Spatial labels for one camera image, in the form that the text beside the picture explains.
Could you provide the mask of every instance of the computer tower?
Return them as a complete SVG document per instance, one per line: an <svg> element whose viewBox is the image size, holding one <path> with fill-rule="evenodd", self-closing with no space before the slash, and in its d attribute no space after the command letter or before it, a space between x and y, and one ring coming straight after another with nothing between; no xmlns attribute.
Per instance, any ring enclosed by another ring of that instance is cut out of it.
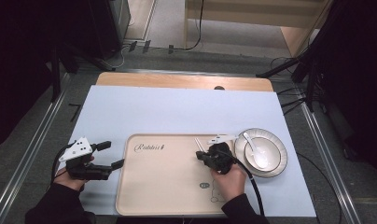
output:
<svg viewBox="0 0 377 224"><path fill-rule="evenodd" d="M65 42L88 56L106 60L121 50L131 13L128 0L79 0Z"/></svg>

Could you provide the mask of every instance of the black sleeve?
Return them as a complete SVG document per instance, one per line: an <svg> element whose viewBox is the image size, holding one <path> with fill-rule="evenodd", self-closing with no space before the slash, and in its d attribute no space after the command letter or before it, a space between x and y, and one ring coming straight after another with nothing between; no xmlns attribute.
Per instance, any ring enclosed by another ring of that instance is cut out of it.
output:
<svg viewBox="0 0 377 224"><path fill-rule="evenodd" d="M246 194L241 194L221 208L232 224L268 224L266 217L259 216L250 205Z"/></svg>
<svg viewBox="0 0 377 224"><path fill-rule="evenodd" d="M25 223L90 223L85 217L79 194L66 186L52 184L37 206L26 213Z"/></svg>

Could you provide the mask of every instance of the white tabletop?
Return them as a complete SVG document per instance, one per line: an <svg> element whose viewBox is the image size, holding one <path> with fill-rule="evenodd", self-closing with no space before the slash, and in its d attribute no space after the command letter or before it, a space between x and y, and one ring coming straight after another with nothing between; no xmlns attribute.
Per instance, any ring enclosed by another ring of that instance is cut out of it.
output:
<svg viewBox="0 0 377 224"><path fill-rule="evenodd" d="M214 91L92 86L69 143L85 136L91 144L111 141L95 152L98 165L121 160L127 139L136 133L228 133L260 128L274 133L287 150L287 167L272 178L256 177L267 217L315 217L295 148L275 92ZM90 181L80 195L87 211L118 215L120 170L108 180ZM245 192L258 212L247 180Z"/></svg>

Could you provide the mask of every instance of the table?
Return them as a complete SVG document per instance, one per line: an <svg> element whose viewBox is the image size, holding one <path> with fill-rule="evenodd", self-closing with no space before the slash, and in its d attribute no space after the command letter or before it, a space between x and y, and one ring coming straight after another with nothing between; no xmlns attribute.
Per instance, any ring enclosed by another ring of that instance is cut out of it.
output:
<svg viewBox="0 0 377 224"><path fill-rule="evenodd" d="M202 19L281 26L292 57L307 47L308 39L319 29L332 0L206 0ZM186 0L184 43L188 19L199 19L201 0Z"/></svg>
<svg viewBox="0 0 377 224"><path fill-rule="evenodd" d="M214 91L215 86L226 91ZM250 91L238 91L240 88ZM70 142L83 135L91 143L111 141L111 148L94 153L94 163L110 164L122 159L126 140L135 133L237 134L253 127L279 136L289 157L279 176L257 178L266 216L315 217L282 109L267 79L102 73L97 85L91 87ZM80 195L86 210L118 215L115 201L119 174L117 170L107 181L86 185ZM245 192L258 211L248 180Z"/></svg>

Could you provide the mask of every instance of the person's right hand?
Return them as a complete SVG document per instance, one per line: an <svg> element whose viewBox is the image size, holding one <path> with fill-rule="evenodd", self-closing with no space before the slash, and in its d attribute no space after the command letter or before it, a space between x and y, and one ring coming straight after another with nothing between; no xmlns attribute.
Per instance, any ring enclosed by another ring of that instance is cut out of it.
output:
<svg viewBox="0 0 377 224"><path fill-rule="evenodd" d="M227 202L244 193L246 173L237 164L233 164L225 175L221 175L211 169L211 175L217 182L221 195Z"/></svg>

